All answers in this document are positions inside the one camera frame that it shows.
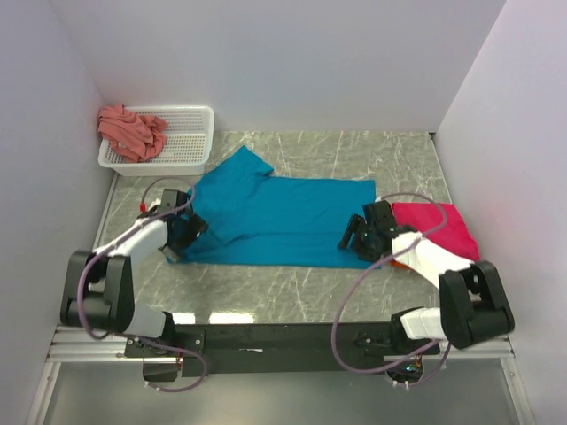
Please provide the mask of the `blue t shirt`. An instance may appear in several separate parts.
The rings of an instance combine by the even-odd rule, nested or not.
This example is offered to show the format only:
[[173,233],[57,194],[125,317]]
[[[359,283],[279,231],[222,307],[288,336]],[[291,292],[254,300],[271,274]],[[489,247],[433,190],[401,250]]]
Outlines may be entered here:
[[363,269],[338,248],[351,216],[375,200],[372,180],[282,177],[246,147],[195,186],[193,211],[207,231],[183,263]]

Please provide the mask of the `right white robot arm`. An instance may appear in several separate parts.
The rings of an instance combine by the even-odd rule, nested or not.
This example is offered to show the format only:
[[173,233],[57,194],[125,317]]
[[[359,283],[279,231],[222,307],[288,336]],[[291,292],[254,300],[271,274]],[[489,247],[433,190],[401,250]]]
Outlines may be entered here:
[[407,267],[439,293],[439,306],[417,307],[396,313],[389,331],[390,346],[408,353],[420,340],[445,340],[465,349],[511,333],[516,327],[496,266],[452,253],[433,242],[423,222],[406,219],[402,211],[438,211],[447,223],[459,215],[449,205],[394,203],[380,199],[351,216],[338,243],[359,259],[376,263],[387,259]]

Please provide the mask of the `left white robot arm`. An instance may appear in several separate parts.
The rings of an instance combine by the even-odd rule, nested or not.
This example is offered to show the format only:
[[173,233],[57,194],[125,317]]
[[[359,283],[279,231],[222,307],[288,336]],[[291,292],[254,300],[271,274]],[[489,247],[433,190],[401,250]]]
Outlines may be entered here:
[[156,355],[177,344],[173,315],[137,303],[133,269],[155,251],[179,262],[208,229],[192,209],[194,192],[166,189],[151,207],[141,204],[135,223],[94,251],[76,251],[68,262],[60,321],[107,334],[145,337]]

